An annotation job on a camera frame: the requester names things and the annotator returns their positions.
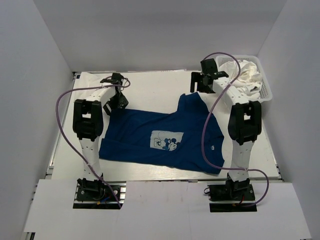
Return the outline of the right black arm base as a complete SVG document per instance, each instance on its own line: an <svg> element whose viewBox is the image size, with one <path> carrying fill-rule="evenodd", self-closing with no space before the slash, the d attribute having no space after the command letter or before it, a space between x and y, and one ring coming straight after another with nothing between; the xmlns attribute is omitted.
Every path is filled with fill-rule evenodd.
<svg viewBox="0 0 320 240"><path fill-rule="evenodd" d="M249 206L256 200L251 184L246 190L240 190L233 195L228 192L224 184L208 185L203 193L209 198L211 213L257 212L256 205Z"/></svg>

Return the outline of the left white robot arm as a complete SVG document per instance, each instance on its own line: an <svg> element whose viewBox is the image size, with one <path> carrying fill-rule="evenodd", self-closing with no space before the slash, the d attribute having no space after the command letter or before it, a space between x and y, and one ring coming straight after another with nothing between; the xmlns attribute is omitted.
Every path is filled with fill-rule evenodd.
<svg viewBox="0 0 320 240"><path fill-rule="evenodd" d="M100 81L100 88L74 101L72 129L80 142L81 155L85 158L83 178L87 181L103 178L99 159L99 141L104 130L103 113L110 116L113 110L127 107L129 102L122 93L127 80L120 73L113 73Z"/></svg>

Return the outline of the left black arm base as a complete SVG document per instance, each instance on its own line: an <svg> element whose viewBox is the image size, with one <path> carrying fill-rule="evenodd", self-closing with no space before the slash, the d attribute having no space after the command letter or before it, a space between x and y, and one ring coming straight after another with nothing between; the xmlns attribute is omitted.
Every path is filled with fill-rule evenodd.
<svg viewBox="0 0 320 240"><path fill-rule="evenodd" d="M113 192L105 185L98 192L77 184L72 208L76 210L119 210L120 207L114 195L122 206L125 200L126 186L112 184L111 188Z"/></svg>

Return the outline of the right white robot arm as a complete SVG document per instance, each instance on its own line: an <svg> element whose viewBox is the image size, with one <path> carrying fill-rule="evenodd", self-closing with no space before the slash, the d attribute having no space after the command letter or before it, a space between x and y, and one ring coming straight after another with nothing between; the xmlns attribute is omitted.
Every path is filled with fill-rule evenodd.
<svg viewBox="0 0 320 240"><path fill-rule="evenodd" d="M205 57L201 62L201 73L191 74L190 89L194 83L206 93L218 94L217 101L223 101L230 109L227 125L232 140L231 166L226 168L227 180L218 191L222 199L236 200L250 190L249 168L251 150L262 132L262 106L259 101L249 100L233 84L241 75L241 65L234 61L237 75L231 78L225 71L219 71L213 58Z"/></svg>

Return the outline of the blue t-shirt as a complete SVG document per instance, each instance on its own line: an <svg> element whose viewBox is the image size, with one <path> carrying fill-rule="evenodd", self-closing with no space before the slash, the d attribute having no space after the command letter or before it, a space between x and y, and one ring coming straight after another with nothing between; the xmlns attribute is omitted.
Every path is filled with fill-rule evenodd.
<svg viewBox="0 0 320 240"><path fill-rule="evenodd" d="M182 94L173 113L115 109L99 157L218 175L224 135L214 116L205 123L208 114L197 92Z"/></svg>

